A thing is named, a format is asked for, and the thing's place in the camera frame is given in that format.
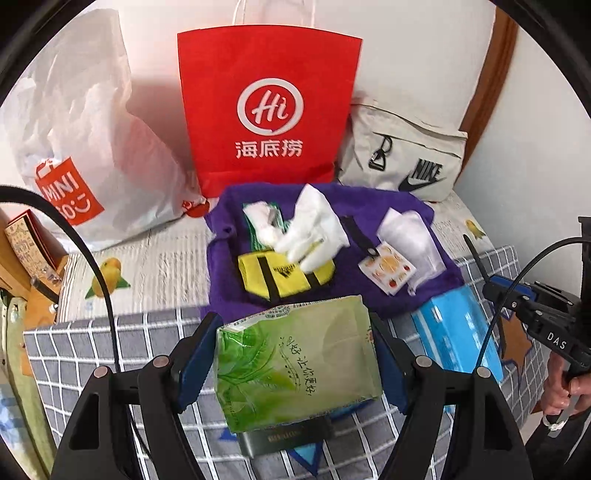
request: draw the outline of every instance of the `purple cloth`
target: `purple cloth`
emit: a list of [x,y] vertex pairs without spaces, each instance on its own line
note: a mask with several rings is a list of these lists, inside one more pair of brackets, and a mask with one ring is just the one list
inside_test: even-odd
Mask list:
[[[431,207],[406,192],[390,192],[362,187],[346,187],[336,183],[314,185],[329,201],[338,216],[353,216],[362,232],[379,245],[376,231],[390,207],[403,213],[418,212],[427,226],[433,221]],[[207,266],[211,279],[207,311],[217,312],[225,323],[269,309],[265,299],[255,299],[244,290],[238,271],[238,255],[250,252],[251,242],[242,206],[259,201],[279,205],[284,220],[291,219],[302,185],[271,185],[250,183],[228,187],[218,205],[205,217],[216,235],[207,247]],[[365,306],[382,318],[390,318],[419,308],[431,297],[464,285],[456,264],[449,258],[429,228],[433,241],[447,267],[437,278],[425,282],[415,296],[406,286],[395,296],[386,295],[358,267],[367,256],[350,238],[351,246],[342,248],[334,259],[335,276],[329,284],[282,300],[283,304],[328,300],[348,295],[361,295]]]

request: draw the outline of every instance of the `screw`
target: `screw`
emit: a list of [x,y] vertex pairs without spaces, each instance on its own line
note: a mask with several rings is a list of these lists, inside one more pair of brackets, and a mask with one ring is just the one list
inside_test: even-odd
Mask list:
[[103,378],[107,373],[109,373],[109,369],[104,365],[101,365],[100,367],[95,368],[94,376],[96,378]]
[[156,368],[163,368],[168,365],[168,357],[166,355],[157,356],[152,362]]
[[425,355],[418,356],[415,361],[417,362],[418,366],[423,368],[429,368],[431,365],[433,365],[433,360]]
[[481,378],[489,378],[491,376],[491,371],[488,370],[487,367],[478,367],[476,373]]

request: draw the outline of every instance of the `green tissue pack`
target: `green tissue pack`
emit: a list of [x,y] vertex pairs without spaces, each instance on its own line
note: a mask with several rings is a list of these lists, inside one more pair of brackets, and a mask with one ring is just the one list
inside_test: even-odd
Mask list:
[[382,394],[361,296],[275,307],[217,331],[215,390],[234,433]]

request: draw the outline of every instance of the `white wall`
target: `white wall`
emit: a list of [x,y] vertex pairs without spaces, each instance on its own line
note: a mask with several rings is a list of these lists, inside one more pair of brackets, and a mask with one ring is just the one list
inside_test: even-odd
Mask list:
[[[134,77],[129,110],[190,166],[178,78],[177,33],[228,25],[234,0],[98,0],[116,8]],[[296,0],[250,0],[247,23],[298,24]],[[316,26],[363,38],[357,87],[396,88],[422,103],[433,119],[459,126],[488,48],[494,6],[488,0],[318,0]],[[0,139],[0,182],[22,184]],[[7,213],[22,211],[5,207]]]
[[[591,119],[556,65],[524,31],[505,87],[456,191],[495,245],[513,244],[521,266],[579,236],[591,216]],[[578,294],[579,246],[542,261],[530,279]]]

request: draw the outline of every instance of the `haidilao logo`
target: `haidilao logo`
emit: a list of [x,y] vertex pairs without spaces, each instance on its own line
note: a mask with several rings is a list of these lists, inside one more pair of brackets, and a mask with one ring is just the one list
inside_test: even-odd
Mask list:
[[257,135],[273,137],[297,125],[304,113],[304,99],[292,83],[267,78],[246,87],[236,107],[242,125]]

